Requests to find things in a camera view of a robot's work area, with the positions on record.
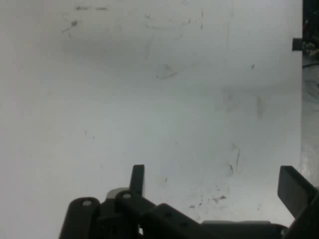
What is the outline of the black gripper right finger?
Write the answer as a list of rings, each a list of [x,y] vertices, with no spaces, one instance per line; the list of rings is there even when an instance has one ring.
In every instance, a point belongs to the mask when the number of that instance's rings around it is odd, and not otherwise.
[[[319,237],[319,190],[292,166],[281,166],[278,197],[294,217],[285,239]]]

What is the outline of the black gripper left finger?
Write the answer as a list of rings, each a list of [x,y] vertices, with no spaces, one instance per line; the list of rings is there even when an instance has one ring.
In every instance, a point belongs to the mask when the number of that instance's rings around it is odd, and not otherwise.
[[[202,226],[167,204],[142,196],[143,165],[134,165],[129,188],[103,203],[92,197],[73,200],[61,239],[199,239]]]

